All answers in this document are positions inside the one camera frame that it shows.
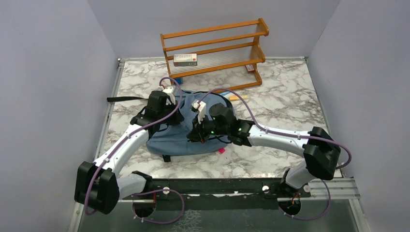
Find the blue student backpack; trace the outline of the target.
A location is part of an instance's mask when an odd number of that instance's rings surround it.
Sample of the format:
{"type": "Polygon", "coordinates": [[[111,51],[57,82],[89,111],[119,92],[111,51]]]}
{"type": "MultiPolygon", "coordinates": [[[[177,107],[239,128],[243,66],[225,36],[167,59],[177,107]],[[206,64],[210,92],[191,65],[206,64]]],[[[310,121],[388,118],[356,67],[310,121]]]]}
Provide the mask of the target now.
{"type": "Polygon", "coordinates": [[[198,155],[218,152],[229,144],[225,136],[211,136],[204,144],[190,142],[187,134],[192,130],[191,121],[195,113],[191,111],[189,104],[195,99],[200,99],[206,94],[205,91],[182,91],[182,103],[180,112],[184,121],[177,126],[161,125],[160,130],[153,134],[147,141],[146,147],[149,152],[162,155],[165,162],[170,161],[172,156],[198,155]]]}

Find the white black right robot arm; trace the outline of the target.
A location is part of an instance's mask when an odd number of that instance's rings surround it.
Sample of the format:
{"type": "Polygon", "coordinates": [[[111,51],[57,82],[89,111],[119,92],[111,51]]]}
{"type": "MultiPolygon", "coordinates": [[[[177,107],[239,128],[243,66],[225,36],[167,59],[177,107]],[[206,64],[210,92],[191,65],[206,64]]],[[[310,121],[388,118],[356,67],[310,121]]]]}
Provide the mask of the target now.
{"type": "Polygon", "coordinates": [[[226,137],[234,145],[271,147],[302,157],[304,161],[289,168],[279,183],[279,191],[286,197],[313,179],[334,178],[341,149],[320,127],[310,131],[273,130],[251,120],[236,118],[232,109],[222,103],[206,109],[205,103],[195,100],[191,109],[196,116],[192,131],[187,135],[190,142],[205,143],[226,137]]]}

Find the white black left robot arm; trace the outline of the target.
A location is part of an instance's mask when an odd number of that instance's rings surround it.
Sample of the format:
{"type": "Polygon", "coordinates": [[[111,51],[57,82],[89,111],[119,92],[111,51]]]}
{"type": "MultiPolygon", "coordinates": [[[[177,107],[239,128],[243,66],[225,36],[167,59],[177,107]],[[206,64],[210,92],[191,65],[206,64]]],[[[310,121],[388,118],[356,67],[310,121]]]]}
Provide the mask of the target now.
{"type": "Polygon", "coordinates": [[[142,199],[150,196],[152,185],[145,174],[137,172],[121,178],[118,175],[155,133],[183,121],[176,100],[181,96],[175,87],[152,91],[146,107],[131,119],[120,139],[102,156],[78,167],[74,200],[85,209],[108,214],[123,198],[133,194],[142,199]]]}

